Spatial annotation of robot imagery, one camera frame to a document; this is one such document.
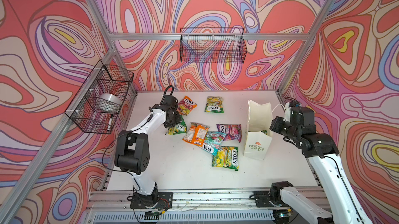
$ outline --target table surface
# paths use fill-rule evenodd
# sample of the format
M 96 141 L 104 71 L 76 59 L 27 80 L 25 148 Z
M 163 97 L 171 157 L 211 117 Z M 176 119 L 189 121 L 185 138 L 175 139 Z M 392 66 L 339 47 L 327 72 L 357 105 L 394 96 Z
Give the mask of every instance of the table surface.
M 135 127 L 149 113 L 148 107 L 159 103 L 163 92 L 138 93 L 127 129 Z M 239 170 L 212 167 L 212 155 L 201 148 L 182 140 L 185 134 L 165 135 L 163 125 L 148 135 L 150 162 L 148 174 L 157 182 L 158 189 L 212 189 L 212 188 L 258 188 L 270 187 L 273 182 L 289 181 L 294 186 L 317 186 L 312 171 L 295 146 L 282 140 L 282 135 L 273 134 L 273 139 L 263 161 L 243 156 L 246 141 L 245 129 L 248 117 L 248 100 L 263 104 L 271 103 L 272 109 L 279 104 L 275 91 L 247 92 L 174 92 L 178 101 L 188 96 L 197 103 L 188 116 L 184 116 L 187 128 L 191 122 L 210 126 L 217 131 L 216 124 L 241 124 L 243 136 L 225 141 L 222 146 L 238 147 Z M 223 114 L 205 112 L 208 96 L 223 97 Z M 273 118 L 284 116 L 282 107 L 277 107 Z M 124 172 L 112 172 L 107 190 L 132 190 L 133 182 Z

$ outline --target psychedelic swirl pattern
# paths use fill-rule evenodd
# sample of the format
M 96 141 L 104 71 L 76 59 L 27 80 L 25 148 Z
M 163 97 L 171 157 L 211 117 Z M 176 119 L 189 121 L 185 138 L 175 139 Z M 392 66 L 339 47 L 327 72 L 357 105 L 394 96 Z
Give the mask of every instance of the psychedelic swirl pattern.
M 337 0 L 285 96 L 315 111 L 373 223 L 399 223 L 399 0 Z
M 248 33 L 306 33 L 324 0 L 97 0 L 111 32 L 168 33 L 235 27 Z M 115 43 L 137 90 L 276 89 L 300 42 L 247 41 L 244 64 L 182 64 L 179 41 Z
M 0 204 L 106 52 L 85 0 L 0 0 Z M 13 223 L 79 221 L 131 101 L 111 135 L 70 128 Z

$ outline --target paper bag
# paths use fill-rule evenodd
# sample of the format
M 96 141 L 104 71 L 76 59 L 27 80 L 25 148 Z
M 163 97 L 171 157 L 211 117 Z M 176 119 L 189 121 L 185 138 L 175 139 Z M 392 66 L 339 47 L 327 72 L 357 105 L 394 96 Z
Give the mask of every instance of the paper bag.
M 260 105 L 248 100 L 248 121 L 244 156 L 263 160 L 272 141 L 273 132 L 269 130 L 272 123 L 272 106 L 270 103 Z

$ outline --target fox's candy bag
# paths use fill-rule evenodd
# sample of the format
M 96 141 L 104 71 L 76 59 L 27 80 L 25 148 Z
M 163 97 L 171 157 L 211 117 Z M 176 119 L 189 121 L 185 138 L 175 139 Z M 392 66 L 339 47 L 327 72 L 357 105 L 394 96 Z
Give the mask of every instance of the fox's candy bag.
M 206 133 L 206 137 L 203 141 L 202 147 L 200 148 L 216 156 L 217 150 L 219 149 L 225 136 L 226 134 L 223 134 L 222 132 L 208 131 L 208 133 Z
M 190 130 L 187 131 L 187 135 L 183 138 L 183 140 L 197 146 L 202 146 L 208 129 L 209 126 L 199 123 L 191 123 Z
M 206 100 L 205 111 L 213 113 L 223 113 L 222 97 L 208 97 Z
M 212 158 L 212 167 L 231 168 L 238 171 L 238 147 L 220 146 Z
M 241 142 L 241 124 L 217 124 L 218 131 L 225 133 L 223 141 L 238 140 Z
M 166 132 L 168 135 L 187 133 L 187 126 L 186 123 L 184 122 L 183 116 L 180 117 L 182 119 L 182 122 L 178 123 L 175 126 L 169 127 L 169 129 Z
M 192 109 L 197 107 L 197 104 L 191 101 L 191 99 L 187 96 L 183 98 L 182 101 L 179 102 L 179 105 L 177 106 L 177 111 L 180 113 L 180 115 L 185 115 L 187 116 Z

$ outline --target black wire basket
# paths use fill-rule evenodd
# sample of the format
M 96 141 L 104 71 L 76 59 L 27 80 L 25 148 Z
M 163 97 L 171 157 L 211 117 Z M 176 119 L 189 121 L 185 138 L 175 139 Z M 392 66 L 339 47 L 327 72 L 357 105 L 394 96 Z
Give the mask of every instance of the black wire basket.
M 83 132 L 111 134 L 134 73 L 115 65 L 102 64 L 100 69 L 76 109 L 65 113 Z
M 247 46 L 242 27 L 180 29 L 182 63 L 244 63 Z

